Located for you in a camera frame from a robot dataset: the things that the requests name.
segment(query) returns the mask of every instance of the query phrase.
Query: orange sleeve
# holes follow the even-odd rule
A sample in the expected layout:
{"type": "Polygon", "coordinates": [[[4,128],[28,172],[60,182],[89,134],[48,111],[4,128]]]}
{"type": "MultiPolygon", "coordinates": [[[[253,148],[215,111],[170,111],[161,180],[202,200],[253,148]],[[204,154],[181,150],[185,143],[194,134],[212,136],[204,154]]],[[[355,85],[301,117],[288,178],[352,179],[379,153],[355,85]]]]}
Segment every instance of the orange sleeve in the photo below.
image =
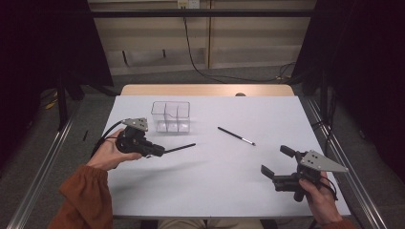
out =
{"type": "Polygon", "coordinates": [[[339,222],[327,224],[322,229],[355,229],[355,226],[348,219],[343,219],[339,222]]]}
{"type": "Polygon", "coordinates": [[[113,228],[108,173],[80,165],[59,188],[65,201],[48,228],[113,228]]]}

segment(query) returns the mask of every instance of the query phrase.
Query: black pen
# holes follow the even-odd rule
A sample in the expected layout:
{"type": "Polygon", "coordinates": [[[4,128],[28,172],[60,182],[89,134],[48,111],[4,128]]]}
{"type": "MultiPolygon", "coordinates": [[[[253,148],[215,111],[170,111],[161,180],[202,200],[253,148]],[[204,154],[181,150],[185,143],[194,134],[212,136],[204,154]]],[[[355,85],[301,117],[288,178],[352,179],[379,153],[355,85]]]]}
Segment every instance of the black pen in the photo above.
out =
{"type": "Polygon", "coordinates": [[[245,141],[245,142],[249,143],[250,145],[254,145],[254,146],[256,145],[256,143],[254,143],[254,142],[252,142],[252,141],[249,141],[249,140],[247,140],[247,139],[245,139],[245,138],[243,138],[243,137],[241,137],[241,136],[239,136],[239,135],[235,135],[235,134],[233,134],[233,133],[227,131],[227,130],[224,129],[224,128],[218,127],[218,129],[220,129],[221,131],[223,131],[223,132],[225,132],[225,133],[227,133],[227,134],[230,134],[230,135],[233,135],[233,136],[235,136],[235,137],[238,137],[240,140],[245,141]]]}

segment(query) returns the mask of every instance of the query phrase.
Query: human hand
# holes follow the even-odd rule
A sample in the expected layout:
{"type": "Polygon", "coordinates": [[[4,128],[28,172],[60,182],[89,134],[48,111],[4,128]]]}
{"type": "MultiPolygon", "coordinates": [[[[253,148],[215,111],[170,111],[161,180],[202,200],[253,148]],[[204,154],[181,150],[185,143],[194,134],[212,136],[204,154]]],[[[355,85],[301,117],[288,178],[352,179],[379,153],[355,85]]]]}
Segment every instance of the human hand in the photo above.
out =
{"type": "Polygon", "coordinates": [[[108,136],[86,165],[109,171],[116,168],[123,161],[140,159],[142,155],[139,153],[124,154],[117,149],[117,137],[122,130],[119,129],[108,136]]]}
{"type": "MultiPolygon", "coordinates": [[[[327,177],[326,172],[321,172],[322,177],[327,177]]],[[[306,179],[300,179],[301,187],[308,192],[306,194],[309,208],[319,225],[323,226],[329,223],[343,220],[337,211],[333,194],[328,188],[321,186],[317,188],[313,183],[306,179]]],[[[321,178],[321,182],[330,185],[329,182],[321,178]]]]}

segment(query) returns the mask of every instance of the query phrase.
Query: transparent box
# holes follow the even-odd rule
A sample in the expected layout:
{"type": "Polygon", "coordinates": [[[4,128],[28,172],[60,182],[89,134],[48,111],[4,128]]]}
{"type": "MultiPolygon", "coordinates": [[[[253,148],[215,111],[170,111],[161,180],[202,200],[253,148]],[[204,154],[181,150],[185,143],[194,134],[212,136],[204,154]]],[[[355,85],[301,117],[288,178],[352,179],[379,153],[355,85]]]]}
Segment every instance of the transparent box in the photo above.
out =
{"type": "Polygon", "coordinates": [[[157,132],[190,132],[190,103],[156,101],[152,117],[157,132]]]}

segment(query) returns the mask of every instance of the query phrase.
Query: white table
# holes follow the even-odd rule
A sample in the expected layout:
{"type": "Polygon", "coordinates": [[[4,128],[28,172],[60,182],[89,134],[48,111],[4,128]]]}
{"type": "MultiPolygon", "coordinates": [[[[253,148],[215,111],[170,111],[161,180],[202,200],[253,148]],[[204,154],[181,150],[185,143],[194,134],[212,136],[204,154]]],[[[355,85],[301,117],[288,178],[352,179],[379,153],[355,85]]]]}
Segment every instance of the white table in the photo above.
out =
{"type": "MultiPolygon", "coordinates": [[[[166,149],[197,145],[162,157],[124,162],[109,172],[114,215],[134,218],[279,218],[311,216],[304,200],[276,192],[261,165],[276,175],[296,171],[296,161],[281,145],[298,150],[321,148],[295,96],[119,96],[106,129],[128,117],[147,117],[148,140],[166,149]],[[188,101],[188,134],[154,131],[154,101],[188,101]],[[221,126],[256,142],[249,145],[217,129],[221,126]]],[[[336,183],[332,174],[330,179],[336,183]]],[[[336,202],[349,215],[340,195],[336,202]]]]}

